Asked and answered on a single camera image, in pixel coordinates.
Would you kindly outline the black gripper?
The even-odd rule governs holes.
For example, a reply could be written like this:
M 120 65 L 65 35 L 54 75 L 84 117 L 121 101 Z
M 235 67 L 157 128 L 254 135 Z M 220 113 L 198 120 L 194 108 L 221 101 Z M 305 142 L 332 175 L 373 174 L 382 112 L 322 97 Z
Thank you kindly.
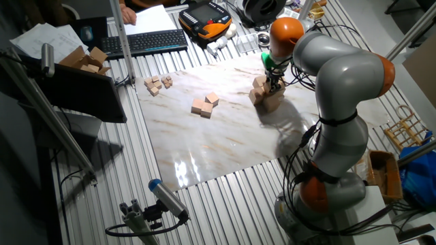
M 282 77 L 282 66 L 265 65 L 265 74 L 268 81 L 264 84 L 264 90 L 266 93 L 270 92 L 270 82 L 272 81 L 272 92 L 276 92 L 278 88 L 278 82 Z

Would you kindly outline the person right hand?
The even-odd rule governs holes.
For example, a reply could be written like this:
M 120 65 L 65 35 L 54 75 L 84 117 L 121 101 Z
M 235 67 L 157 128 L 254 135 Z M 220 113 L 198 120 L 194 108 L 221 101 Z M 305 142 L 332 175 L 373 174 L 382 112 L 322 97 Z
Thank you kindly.
M 120 3 L 119 7 L 121 10 L 123 22 L 126 25 L 135 25 L 137 19 L 136 13 L 130 7 L 127 7 L 124 3 Z

